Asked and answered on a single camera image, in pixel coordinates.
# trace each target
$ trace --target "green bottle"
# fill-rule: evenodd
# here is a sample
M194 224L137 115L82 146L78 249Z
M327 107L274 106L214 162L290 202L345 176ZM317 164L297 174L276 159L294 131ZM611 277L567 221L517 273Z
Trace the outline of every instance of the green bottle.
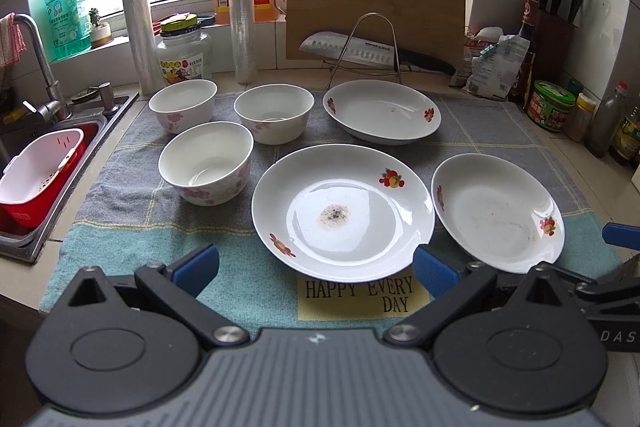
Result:
M45 0L54 45L54 60L91 47L91 23L85 0Z

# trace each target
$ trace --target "stainless steel sink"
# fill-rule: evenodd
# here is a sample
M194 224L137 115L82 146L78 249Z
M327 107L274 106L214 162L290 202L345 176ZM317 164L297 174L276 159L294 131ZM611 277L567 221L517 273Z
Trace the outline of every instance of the stainless steel sink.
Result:
M109 119L102 115L103 107L100 99L71 105L70 109L73 113L70 118L40 133L41 136L61 129L81 128L84 131L86 151L53 203L46 219L37 229L29 230L18 225L3 208L0 208L0 256L10 257L28 264L36 263L44 242L85 167L137 97L137 94L116 97L114 101L120 105L120 109Z

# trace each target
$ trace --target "dirty plate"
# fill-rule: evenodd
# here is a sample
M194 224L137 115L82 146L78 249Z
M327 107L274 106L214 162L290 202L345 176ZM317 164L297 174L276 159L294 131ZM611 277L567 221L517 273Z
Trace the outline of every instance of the dirty plate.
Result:
M330 117L349 134L382 145L404 145L436 132L441 116L421 92L384 80L352 80L322 99Z
M435 222L429 192L409 167L348 144L308 147L274 163L251 211L260 239L283 263L351 283L409 266Z
M460 154L431 180L436 212L460 247L494 268L526 273L564 247L558 205L527 171L495 156Z

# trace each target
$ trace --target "knife block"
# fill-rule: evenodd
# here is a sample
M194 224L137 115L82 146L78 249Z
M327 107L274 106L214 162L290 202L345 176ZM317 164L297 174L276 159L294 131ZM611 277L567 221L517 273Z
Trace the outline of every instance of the knife block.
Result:
M557 83L562 66L569 54L575 26L556 15L539 10L533 41L536 59L533 61L533 79Z

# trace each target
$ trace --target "white basket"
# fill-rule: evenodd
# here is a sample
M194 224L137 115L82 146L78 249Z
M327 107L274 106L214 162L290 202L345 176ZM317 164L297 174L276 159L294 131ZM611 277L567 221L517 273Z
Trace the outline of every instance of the white basket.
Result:
M47 188L84 139L81 129L66 129L40 136L4 168L0 203L22 204Z

